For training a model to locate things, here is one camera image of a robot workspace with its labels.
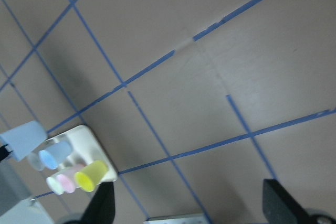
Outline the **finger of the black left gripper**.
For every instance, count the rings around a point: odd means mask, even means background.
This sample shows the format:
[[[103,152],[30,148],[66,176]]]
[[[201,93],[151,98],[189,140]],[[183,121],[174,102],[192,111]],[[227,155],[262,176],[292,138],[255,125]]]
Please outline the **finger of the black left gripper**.
[[[0,162],[5,161],[12,157],[12,148],[8,144],[3,144],[0,147]]]

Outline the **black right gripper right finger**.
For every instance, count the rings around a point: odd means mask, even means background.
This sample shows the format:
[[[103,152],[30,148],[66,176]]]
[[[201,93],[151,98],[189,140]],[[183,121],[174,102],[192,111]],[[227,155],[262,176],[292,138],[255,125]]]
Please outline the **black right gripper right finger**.
[[[264,179],[263,214],[270,224],[311,223],[308,213],[276,179]]]

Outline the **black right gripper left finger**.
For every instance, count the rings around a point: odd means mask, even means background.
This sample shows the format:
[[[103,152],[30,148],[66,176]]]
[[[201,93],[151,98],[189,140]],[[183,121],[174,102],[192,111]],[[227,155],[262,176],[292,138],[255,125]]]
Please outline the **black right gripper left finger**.
[[[81,223],[110,224],[115,219],[113,182],[103,182],[81,217]]]

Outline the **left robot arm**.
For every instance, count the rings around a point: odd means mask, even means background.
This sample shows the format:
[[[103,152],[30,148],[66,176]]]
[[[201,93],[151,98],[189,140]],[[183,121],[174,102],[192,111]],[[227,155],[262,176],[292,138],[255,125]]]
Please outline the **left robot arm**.
[[[32,195],[8,162],[11,152],[7,144],[1,146],[1,215]]]

